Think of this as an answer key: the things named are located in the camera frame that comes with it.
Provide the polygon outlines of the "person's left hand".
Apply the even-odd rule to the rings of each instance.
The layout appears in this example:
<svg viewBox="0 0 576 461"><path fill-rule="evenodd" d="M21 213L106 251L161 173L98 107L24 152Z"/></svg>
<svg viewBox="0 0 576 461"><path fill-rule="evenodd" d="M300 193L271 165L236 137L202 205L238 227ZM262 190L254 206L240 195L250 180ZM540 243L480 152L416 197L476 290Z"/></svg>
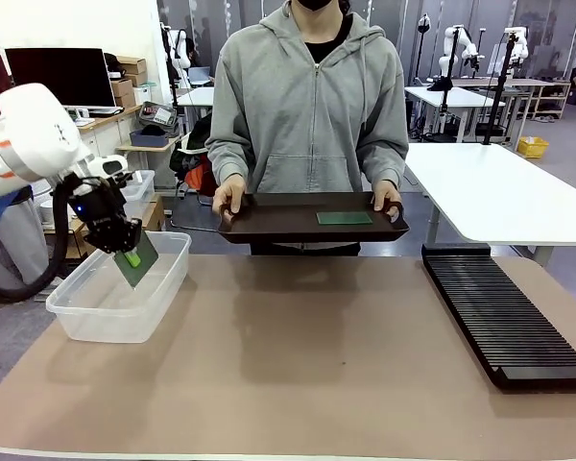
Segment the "person's left hand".
<svg viewBox="0 0 576 461"><path fill-rule="evenodd" d="M402 212L401 196L391 181L380 180L373 187L373 210L386 214L394 223Z"/></svg>

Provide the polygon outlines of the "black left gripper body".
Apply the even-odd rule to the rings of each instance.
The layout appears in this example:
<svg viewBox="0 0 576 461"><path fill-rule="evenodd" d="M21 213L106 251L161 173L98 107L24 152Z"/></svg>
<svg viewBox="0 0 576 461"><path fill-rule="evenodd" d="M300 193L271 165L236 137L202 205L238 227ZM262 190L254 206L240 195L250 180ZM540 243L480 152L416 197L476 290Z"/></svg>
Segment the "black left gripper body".
<svg viewBox="0 0 576 461"><path fill-rule="evenodd" d="M113 178L74 176L69 205L93 236L116 236L127 232L125 199Z"/></svg>

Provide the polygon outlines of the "person's right hand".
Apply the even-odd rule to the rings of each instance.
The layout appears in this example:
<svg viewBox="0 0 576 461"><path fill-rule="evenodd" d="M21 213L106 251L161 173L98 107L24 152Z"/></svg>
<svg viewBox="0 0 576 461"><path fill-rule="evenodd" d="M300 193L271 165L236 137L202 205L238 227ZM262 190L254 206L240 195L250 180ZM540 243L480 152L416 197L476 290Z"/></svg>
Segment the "person's right hand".
<svg viewBox="0 0 576 461"><path fill-rule="evenodd" d="M246 191L246 182L238 174L230 175L215 191L212 210L226 223L230 223L239 213Z"/></svg>

